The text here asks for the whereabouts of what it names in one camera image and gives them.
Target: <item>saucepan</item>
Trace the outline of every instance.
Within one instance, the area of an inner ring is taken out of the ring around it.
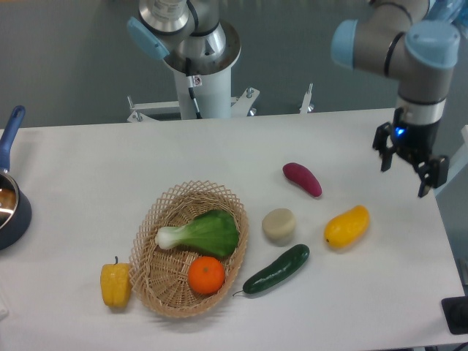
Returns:
[[[0,250],[14,244],[31,222],[31,203],[10,171],[10,151],[26,110],[16,106],[0,139]]]

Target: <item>yellow mango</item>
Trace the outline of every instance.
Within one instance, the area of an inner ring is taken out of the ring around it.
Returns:
[[[325,241],[334,249],[341,249],[360,238],[369,227],[371,217],[362,205],[333,218],[325,227]]]

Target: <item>blue pot handle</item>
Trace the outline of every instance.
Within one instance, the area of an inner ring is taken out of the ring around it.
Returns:
[[[8,120],[3,135],[0,139],[0,168],[2,170],[10,170],[10,150],[13,145],[13,140],[16,137],[18,129],[20,129],[26,109],[24,106],[16,106],[13,109],[12,115]]]

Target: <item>toy fruit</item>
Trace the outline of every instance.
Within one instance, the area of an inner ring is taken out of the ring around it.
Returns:
[[[341,249],[360,238],[369,227],[370,215],[362,205],[336,216],[325,227],[325,241],[334,249]]]
[[[116,256],[116,263],[102,266],[101,293],[102,300],[107,306],[125,307],[131,291],[128,263],[118,263]]]
[[[216,258],[202,256],[189,267],[189,286],[199,294],[212,294],[224,284],[224,267]]]

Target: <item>wicker basket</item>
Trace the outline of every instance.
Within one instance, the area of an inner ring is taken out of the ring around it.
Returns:
[[[189,266],[200,254],[182,246],[162,250],[154,238],[161,227],[186,224],[213,209],[232,214],[240,236],[236,250],[221,260],[226,273],[224,285],[213,295],[201,295],[192,291],[187,281]],[[174,186],[151,207],[134,240],[129,273],[134,293],[149,309],[168,317],[189,317],[208,311],[234,282],[248,234],[244,205],[224,186],[209,181]]]

